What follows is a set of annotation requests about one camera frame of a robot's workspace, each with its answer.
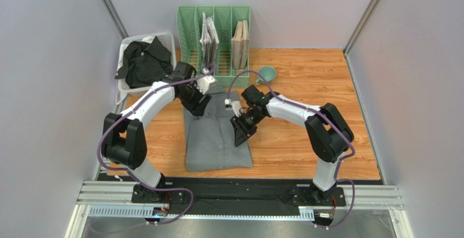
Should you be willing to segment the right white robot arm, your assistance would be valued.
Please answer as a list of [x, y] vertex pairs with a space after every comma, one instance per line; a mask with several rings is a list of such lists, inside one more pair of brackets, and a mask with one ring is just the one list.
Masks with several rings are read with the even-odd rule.
[[238, 147], [256, 132], [266, 117], [279, 118], [306, 129], [313, 152], [318, 157], [316, 173], [311, 184], [314, 198], [326, 200], [335, 190], [340, 163], [352, 148], [354, 135], [335, 105], [305, 105], [270, 91], [267, 94], [255, 86], [242, 92], [247, 108], [229, 97], [224, 105], [235, 115], [230, 122], [234, 130], [234, 145]]

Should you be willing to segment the grey long sleeve shirt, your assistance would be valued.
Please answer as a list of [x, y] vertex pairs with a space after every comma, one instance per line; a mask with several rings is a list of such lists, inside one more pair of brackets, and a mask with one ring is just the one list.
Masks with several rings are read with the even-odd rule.
[[183, 109], [186, 147], [186, 170], [204, 172], [229, 168], [253, 167], [251, 149], [247, 142], [235, 146], [230, 119], [235, 115], [225, 108], [227, 91], [215, 86], [208, 93], [212, 99], [203, 116], [193, 116]]

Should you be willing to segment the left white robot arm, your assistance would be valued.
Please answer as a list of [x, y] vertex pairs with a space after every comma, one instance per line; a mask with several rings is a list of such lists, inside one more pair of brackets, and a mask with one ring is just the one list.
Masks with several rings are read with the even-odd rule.
[[208, 64], [200, 75], [188, 63], [177, 63], [175, 70], [152, 84], [150, 89], [131, 107], [119, 114], [109, 113], [103, 121], [103, 134], [97, 146], [97, 159], [106, 169], [103, 158], [118, 164], [136, 182], [137, 194], [154, 202], [168, 198], [172, 188], [165, 187], [165, 177], [155, 169], [146, 155], [148, 147], [145, 129], [169, 103], [179, 99], [193, 116], [204, 115], [211, 100], [210, 87], [216, 83], [215, 64]]

